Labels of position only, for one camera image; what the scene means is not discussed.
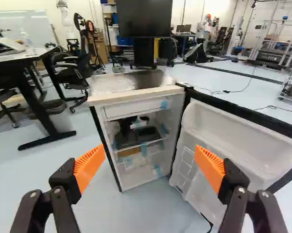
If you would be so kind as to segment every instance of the black floor stripe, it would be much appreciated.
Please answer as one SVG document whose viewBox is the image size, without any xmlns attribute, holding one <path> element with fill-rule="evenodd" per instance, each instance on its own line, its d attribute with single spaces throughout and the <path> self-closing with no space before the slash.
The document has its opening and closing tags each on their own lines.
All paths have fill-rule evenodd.
<svg viewBox="0 0 292 233">
<path fill-rule="evenodd" d="M 206 66 L 202 66 L 202 65 L 198 65 L 198 64 L 191 64 L 191 63 L 186 63 L 186 65 L 192 66 L 192 67 L 204 68 L 204 69 L 211 69 L 211 70 L 220 71 L 220 72 L 229 73 L 229 74 L 241 75 L 241 76 L 245 76 L 245 77 L 249 77 L 249 78 L 254 78 L 254 79 L 258 79 L 258 80 L 262 80 L 262 81 L 266 81 L 266 82 L 270 82 L 270 83 L 275 83 L 275 84 L 279 84 L 279 85 L 283 84 L 283 82 L 281 82 L 281 81 L 277 81 L 277 80 L 273 80 L 273 79 L 268 79 L 268 78 L 264 78 L 264 77 L 256 76 L 256 75 L 252 75 L 252 74 L 244 74 L 244 73 L 240 73 L 240 72 L 236 72 L 236 71 L 231 71 L 231 70 L 227 70 L 227 69 L 220 69 L 220 68 L 214 68 L 214 67 L 206 67 Z"/>
</svg>

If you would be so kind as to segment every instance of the black office chair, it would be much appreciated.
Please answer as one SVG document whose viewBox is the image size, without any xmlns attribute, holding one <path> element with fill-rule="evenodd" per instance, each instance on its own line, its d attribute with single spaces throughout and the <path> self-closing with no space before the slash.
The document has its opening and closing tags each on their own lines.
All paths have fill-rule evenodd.
<svg viewBox="0 0 292 233">
<path fill-rule="evenodd" d="M 55 73 L 56 81 L 58 83 L 65 84 L 66 89 L 75 89 L 84 91 L 85 96 L 76 104 L 69 107 L 72 113 L 75 113 L 75 108 L 80 106 L 87 101 L 88 92 L 87 89 L 90 88 L 86 81 L 86 78 L 92 76 L 94 68 L 91 68 L 89 64 L 89 54 L 82 55 L 80 53 L 79 57 L 72 56 L 69 52 L 58 52 L 52 56 L 53 68 L 64 67 L 65 69 Z"/>
<path fill-rule="evenodd" d="M 15 85 L 13 85 L 13 83 L 10 82 L 10 79 L 11 79 L 10 77 L 0 77 L 0 106 L 2 108 L 2 110 L 0 111 L 0 119 L 7 115 L 13 123 L 12 126 L 14 128 L 18 128 L 19 123 L 15 120 L 11 113 L 23 112 L 26 109 L 20 108 L 20 104 L 7 108 L 2 103 L 11 98 L 12 96 L 17 95 L 16 90 L 12 89 L 15 87 Z"/>
</svg>

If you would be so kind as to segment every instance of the black desk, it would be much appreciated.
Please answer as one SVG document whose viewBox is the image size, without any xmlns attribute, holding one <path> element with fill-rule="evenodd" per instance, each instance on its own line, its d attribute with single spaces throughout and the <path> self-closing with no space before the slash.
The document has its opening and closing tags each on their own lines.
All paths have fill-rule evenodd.
<svg viewBox="0 0 292 233">
<path fill-rule="evenodd" d="M 54 79 L 54 71 L 51 66 L 50 56 L 52 53 L 56 52 L 58 48 L 53 49 L 39 49 L 37 48 L 37 55 L 27 56 L 27 53 L 22 52 L 18 54 L 11 54 L 0 56 L 0 74 L 2 75 L 9 75 L 14 77 L 17 83 L 17 87 L 19 88 L 20 92 L 24 96 L 25 100 L 27 101 L 29 107 L 32 111 L 36 114 L 38 120 L 41 122 L 43 127 L 47 130 L 50 136 L 20 145 L 18 150 L 25 150 L 28 148 L 32 148 L 35 146 L 39 146 L 45 143 L 53 142 L 59 139 L 67 138 L 70 136 L 76 135 L 76 131 L 69 131 L 60 133 L 54 127 L 52 121 L 49 118 L 49 115 L 46 113 L 44 108 L 41 105 L 41 102 L 35 95 L 34 91 L 30 87 L 28 83 L 28 78 L 24 74 L 24 69 L 29 70 L 29 74 L 32 76 L 34 82 L 36 78 L 33 76 L 33 72 L 29 67 L 34 61 L 42 59 L 47 71 L 49 72 L 50 78 L 59 94 L 59 96 L 63 99 L 65 98 L 63 95 L 62 90 L 57 82 Z"/>
</svg>

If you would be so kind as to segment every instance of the mini fridge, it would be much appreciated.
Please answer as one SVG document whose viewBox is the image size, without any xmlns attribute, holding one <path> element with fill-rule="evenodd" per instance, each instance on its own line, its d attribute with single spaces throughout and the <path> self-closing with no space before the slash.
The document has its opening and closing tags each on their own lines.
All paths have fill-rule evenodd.
<svg viewBox="0 0 292 233">
<path fill-rule="evenodd" d="M 88 99 L 120 192 L 168 176 L 219 227 L 226 206 L 194 162 L 195 145 L 229 158 L 252 192 L 292 179 L 292 125 L 209 96 L 161 70 L 92 77 Z"/>
</svg>

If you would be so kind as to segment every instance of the fridge door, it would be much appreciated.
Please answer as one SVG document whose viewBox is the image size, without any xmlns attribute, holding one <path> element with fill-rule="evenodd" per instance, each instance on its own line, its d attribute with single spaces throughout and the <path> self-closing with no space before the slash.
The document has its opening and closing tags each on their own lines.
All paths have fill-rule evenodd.
<svg viewBox="0 0 292 233">
<path fill-rule="evenodd" d="M 276 191 L 285 185 L 280 178 L 292 176 L 286 174 L 292 168 L 292 125 L 192 89 L 185 99 L 170 185 L 219 227 L 226 206 L 195 163 L 195 145 L 231 159 L 250 178 L 250 191 Z"/>
</svg>

